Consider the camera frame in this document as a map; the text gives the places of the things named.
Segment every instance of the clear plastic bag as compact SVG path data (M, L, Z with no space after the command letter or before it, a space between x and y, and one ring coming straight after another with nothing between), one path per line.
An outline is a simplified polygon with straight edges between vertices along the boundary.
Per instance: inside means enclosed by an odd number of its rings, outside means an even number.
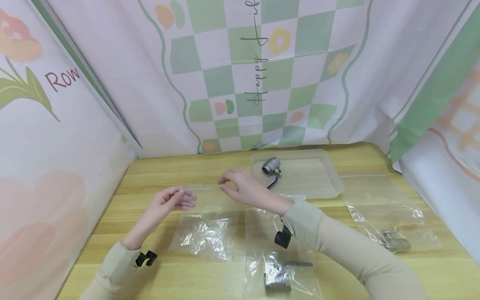
M442 249L435 233L425 225L422 210L379 174L340 176L342 193L359 231L393 253Z
M283 223L259 209L245 212L245 275L242 299L316 299L315 252L295 238L287 249L274 243Z
M244 206L232 201L218 185L182 187L197 195L196 207L183 212L170 252L230 261L233 257L239 211Z

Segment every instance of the wooden table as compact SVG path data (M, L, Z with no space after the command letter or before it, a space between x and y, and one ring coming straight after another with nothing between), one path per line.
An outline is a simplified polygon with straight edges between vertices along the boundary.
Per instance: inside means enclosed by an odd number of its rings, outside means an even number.
M328 151L338 173L386 173L423 209L428 226L439 237L444 250L399 257L418 274L429 299L480 299L479 267L402 175L391 169L379 149L364 143L320 148ZM252 153L228 152L134 161L75 263L58 299L79 298L110 247L137 221L155 191L177 184L216 183L222 171L230 167L250 170ZM354 226L341 197L312 203L336 220ZM243 224L238 227L233 260L229 263L206 262L198 257L168 252L179 217L178 212L169 215L144 244L144 249L152 249L159 258L153 266L139 270L122 299L241 299L244 249L237 247L237 244L242 244L237 241L245 237ZM316 274L325 300L368 299L363 286L349 272L321 253L317 254Z

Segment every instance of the fabric backdrop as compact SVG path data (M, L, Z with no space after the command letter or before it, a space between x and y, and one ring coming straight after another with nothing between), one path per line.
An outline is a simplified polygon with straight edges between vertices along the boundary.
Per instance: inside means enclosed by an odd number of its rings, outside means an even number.
M400 160L425 202L480 265L480 57L445 112Z
M27 1L0 0L2 300L55 298L135 157L92 90Z
M478 0L49 3L145 156L370 141L397 161L479 53Z

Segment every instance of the green and white checkered pattern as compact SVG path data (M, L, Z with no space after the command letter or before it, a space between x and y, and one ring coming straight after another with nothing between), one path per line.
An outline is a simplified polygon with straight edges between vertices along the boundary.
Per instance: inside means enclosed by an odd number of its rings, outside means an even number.
M203 152L317 144L326 135L342 109L334 104L344 98L340 74L363 39L364 0L177 1L185 24L162 28L165 63ZM256 93L257 82L267 93L251 101L245 92Z

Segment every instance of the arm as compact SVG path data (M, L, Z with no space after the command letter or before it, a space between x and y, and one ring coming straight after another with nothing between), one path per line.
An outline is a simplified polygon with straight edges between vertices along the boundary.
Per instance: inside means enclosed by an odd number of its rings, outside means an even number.
M237 186L236 191L224 185L229 180ZM350 271L373 300L426 299L417 277L401 260L316 206L275 195L241 169L224 172L218 183L233 200L282 216L298 240Z
M306 201L282 217L290 232L350 271L373 300L424 300L416 275L391 252Z
M187 210L195 206L196 196L178 187L158 192L140 220L121 242L108 252L97 275L80 300L114 300L135 274L135 260L146 238L173 210Z

